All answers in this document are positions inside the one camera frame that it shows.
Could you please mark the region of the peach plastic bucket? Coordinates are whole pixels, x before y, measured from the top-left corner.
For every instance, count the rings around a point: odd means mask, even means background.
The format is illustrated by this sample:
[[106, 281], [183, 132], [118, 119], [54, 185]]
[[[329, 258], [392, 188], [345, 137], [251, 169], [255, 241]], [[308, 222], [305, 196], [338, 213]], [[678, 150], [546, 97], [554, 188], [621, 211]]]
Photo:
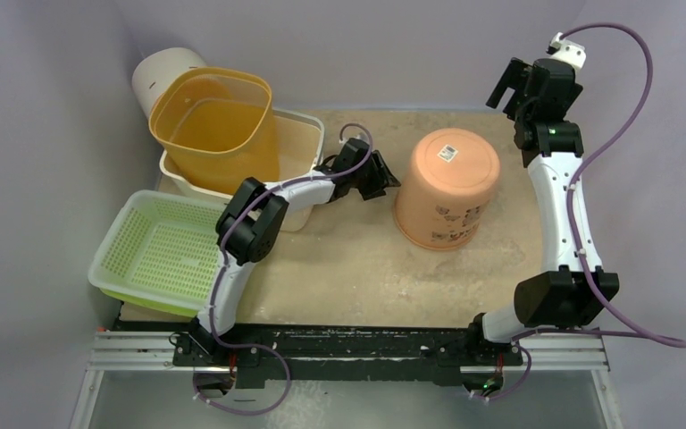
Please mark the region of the peach plastic bucket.
[[482, 136], [444, 128], [414, 147], [398, 190], [396, 226], [415, 245], [453, 250], [469, 243], [494, 198], [500, 160]]

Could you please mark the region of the cream plastic storage basket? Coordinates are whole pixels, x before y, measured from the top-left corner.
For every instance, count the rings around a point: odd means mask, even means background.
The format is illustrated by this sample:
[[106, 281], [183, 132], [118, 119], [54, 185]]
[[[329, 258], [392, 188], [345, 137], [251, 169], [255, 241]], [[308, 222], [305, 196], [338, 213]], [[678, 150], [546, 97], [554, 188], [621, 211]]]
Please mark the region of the cream plastic storage basket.
[[[279, 139], [280, 179], [301, 176], [319, 165], [325, 134], [322, 121], [312, 115], [279, 108], [273, 113]], [[159, 191], [223, 205], [230, 201], [229, 194], [188, 182], [167, 153], [162, 154], [159, 168]]]

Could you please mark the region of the yellow mesh waste basket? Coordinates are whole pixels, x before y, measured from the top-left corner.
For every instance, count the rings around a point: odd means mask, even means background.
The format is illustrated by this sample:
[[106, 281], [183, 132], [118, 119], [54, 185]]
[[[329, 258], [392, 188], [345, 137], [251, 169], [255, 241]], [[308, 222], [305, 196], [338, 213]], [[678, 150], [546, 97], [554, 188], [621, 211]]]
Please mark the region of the yellow mesh waste basket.
[[184, 72], [159, 96], [149, 129], [192, 185], [233, 194], [248, 177], [277, 181], [272, 89], [244, 71]]

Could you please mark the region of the white perforated strainer basket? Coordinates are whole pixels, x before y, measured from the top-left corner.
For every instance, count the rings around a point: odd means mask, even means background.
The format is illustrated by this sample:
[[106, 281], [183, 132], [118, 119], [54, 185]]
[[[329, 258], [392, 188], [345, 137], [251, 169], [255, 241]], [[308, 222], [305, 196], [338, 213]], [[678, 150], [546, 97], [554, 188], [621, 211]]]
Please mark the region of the white perforated strainer basket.
[[217, 271], [215, 225], [225, 207], [154, 190], [132, 194], [96, 251], [88, 281], [198, 310]]

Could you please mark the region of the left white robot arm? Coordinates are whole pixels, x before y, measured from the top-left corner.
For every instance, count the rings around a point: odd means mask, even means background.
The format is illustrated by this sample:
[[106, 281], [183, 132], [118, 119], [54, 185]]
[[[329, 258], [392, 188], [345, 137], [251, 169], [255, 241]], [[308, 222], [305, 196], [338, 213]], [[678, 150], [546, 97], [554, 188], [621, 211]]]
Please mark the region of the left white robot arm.
[[288, 215], [335, 202], [352, 189], [362, 200], [370, 200], [399, 185], [364, 134], [344, 140], [338, 154], [295, 178], [277, 182], [246, 178], [215, 225], [220, 260], [190, 334], [196, 354], [210, 366], [230, 356], [230, 341], [223, 334], [234, 327], [247, 281], [272, 251]]

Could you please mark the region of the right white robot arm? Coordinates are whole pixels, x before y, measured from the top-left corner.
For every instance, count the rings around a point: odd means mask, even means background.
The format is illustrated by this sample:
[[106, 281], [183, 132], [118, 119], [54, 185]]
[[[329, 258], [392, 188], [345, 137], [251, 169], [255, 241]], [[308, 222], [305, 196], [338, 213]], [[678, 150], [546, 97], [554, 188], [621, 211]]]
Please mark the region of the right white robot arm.
[[510, 305], [475, 317], [480, 331], [468, 336], [465, 350], [479, 364], [523, 332], [590, 324], [604, 308], [598, 296], [609, 301], [620, 288], [595, 249], [576, 176], [583, 164], [581, 130], [565, 119], [582, 91], [575, 67], [553, 58], [513, 58], [487, 105], [497, 107], [507, 90], [513, 94], [503, 112], [514, 123], [514, 143], [540, 211], [542, 263], [539, 274], [517, 284]]

